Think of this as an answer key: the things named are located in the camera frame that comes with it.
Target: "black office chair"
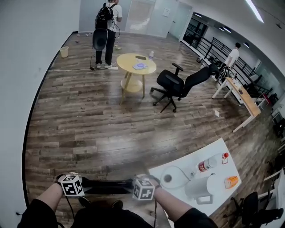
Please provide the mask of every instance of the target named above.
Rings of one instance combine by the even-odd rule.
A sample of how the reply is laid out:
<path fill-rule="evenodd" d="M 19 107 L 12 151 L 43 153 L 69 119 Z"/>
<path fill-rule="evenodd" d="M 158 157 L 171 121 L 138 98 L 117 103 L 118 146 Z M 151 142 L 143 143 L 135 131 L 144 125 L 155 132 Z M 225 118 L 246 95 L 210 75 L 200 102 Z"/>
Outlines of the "black office chair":
<path fill-rule="evenodd" d="M 236 211 L 230 215 L 224 215 L 224 218 L 229 216 L 235 216 L 230 227 L 234 227 L 238 218 L 242 217 L 242 224 L 245 227 L 259 228 L 262 224 L 268 224 L 273 220 L 280 219 L 283 215 L 284 210 L 273 209 L 265 210 L 268 205 L 268 202 L 272 196 L 270 190 L 268 190 L 267 202 L 265 203 L 264 209 L 258 210 L 258 195 L 257 192 L 253 192 L 248 195 L 245 199 L 240 199 L 241 204 L 239 205 L 234 197 L 231 200 L 234 201 L 236 206 Z"/>
<path fill-rule="evenodd" d="M 172 63 L 172 65 L 176 67 L 175 74 L 168 70 L 164 70 L 160 73 L 156 80 L 157 83 L 161 85 L 166 91 L 154 87 L 151 88 L 151 93 L 156 90 L 163 94 L 163 96 L 157 102 L 153 103 L 153 106 L 156 106 L 158 102 L 160 102 L 165 97 L 168 97 L 169 103 L 162 109 L 160 113 L 162 113 L 170 105 L 170 103 L 172 103 L 174 106 L 173 112 L 176 112 L 176 104 L 174 103 L 172 97 L 178 97 L 178 100 L 180 101 L 181 98 L 187 96 L 193 86 L 206 81 L 211 75 L 217 75 L 219 73 L 218 67 L 211 64 L 209 67 L 204 67 L 195 74 L 188 76 L 184 83 L 184 81 L 178 77 L 179 71 L 183 71 L 183 68 L 175 63 Z"/>

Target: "black sleeve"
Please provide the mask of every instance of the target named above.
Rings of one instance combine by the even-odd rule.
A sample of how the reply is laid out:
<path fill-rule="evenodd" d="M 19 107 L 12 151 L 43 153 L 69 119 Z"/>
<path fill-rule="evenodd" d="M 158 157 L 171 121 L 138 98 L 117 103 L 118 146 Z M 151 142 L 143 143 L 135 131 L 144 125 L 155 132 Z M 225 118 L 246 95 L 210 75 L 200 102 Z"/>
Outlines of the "black sleeve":
<path fill-rule="evenodd" d="M 57 218 L 53 210 L 38 199 L 34 199 L 23 213 L 18 228 L 57 228 Z"/>
<path fill-rule="evenodd" d="M 175 223 L 175 228 L 218 228 L 212 219 L 196 208 L 191 208 Z"/>

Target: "black backpack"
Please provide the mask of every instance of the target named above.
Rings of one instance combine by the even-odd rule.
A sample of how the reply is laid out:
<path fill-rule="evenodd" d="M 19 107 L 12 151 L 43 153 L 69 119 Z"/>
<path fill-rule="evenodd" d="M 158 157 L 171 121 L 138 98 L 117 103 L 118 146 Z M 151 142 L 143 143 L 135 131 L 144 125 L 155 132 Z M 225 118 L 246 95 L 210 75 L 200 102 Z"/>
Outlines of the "black backpack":
<path fill-rule="evenodd" d="M 112 8 L 116 5 L 117 4 L 114 4 L 109 7 L 106 6 L 106 3 L 104 3 L 96 17 L 96 29 L 108 29 L 108 21 L 113 20 L 114 17 Z"/>

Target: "chair armrest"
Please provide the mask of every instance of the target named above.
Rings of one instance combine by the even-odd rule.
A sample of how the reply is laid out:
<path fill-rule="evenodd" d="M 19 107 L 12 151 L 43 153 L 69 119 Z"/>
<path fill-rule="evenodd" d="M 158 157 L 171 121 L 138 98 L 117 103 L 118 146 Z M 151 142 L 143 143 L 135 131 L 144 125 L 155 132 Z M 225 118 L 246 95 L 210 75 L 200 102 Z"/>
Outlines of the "chair armrest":
<path fill-rule="evenodd" d="M 178 68 L 179 70 L 183 71 L 183 68 L 179 65 L 177 65 L 176 63 L 172 63 L 173 66 L 175 66 L 176 68 Z"/>
<path fill-rule="evenodd" d="M 172 82 L 174 82 L 175 84 L 179 84 L 179 81 L 177 81 L 177 80 L 175 80 L 174 78 L 172 78 L 171 76 L 169 76 L 169 75 L 166 75 L 165 76 L 168 80 L 170 80 L 170 81 L 172 81 Z"/>

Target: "wooden floor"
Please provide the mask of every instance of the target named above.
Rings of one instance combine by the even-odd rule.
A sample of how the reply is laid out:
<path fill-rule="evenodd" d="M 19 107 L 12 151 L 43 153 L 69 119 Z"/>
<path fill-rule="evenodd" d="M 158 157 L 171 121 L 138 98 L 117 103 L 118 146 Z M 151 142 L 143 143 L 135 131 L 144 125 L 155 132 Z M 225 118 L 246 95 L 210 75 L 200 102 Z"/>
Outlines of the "wooden floor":
<path fill-rule="evenodd" d="M 67 42 L 68 58 L 58 57 L 52 69 L 88 69 L 92 37 L 73 35 Z M 172 62 L 184 71 L 180 77 L 199 70 L 197 56 L 184 44 L 173 38 L 155 38 L 122 34 L 116 43 L 113 61 L 123 53 L 148 55 L 155 52 L 157 71 L 146 76 L 146 96 L 127 94 L 120 106 L 122 70 L 50 71 L 40 91 L 33 111 L 26 151 L 26 185 L 31 201 L 40 195 L 53 178 L 63 172 L 78 172 L 90 179 L 124 179 L 146 172 L 169 161 L 190 154 L 213 141 L 223 138 L 234 159 L 242 185 L 237 198 L 253 191 L 266 191 L 263 178 L 267 175 L 267 161 L 276 155 L 279 141 L 273 134 L 270 110 L 265 110 L 244 129 L 232 132 L 249 113 L 223 89 L 215 100 L 212 95 L 218 85 L 212 78 L 195 86 L 186 98 L 175 100 L 177 113 L 168 107 L 160 113 L 167 100 L 152 106 L 160 93 L 148 92 L 158 87 L 158 74 L 169 69 Z M 215 116 L 219 111 L 220 118 Z M 129 196 L 123 197 L 124 208 L 153 223 L 149 212 L 153 204 L 139 204 Z M 93 200 L 104 196 L 93 196 Z M 71 200 L 75 211 L 81 206 Z M 211 218 L 219 227 L 228 227 L 224 213 L 234 209 L 230 200 Z M 63 198 L 56 212 L 58 220 L 69 227 L 73 220 L 70 208 Z M 167 227 L 161 208 L 158 226 Z"/>

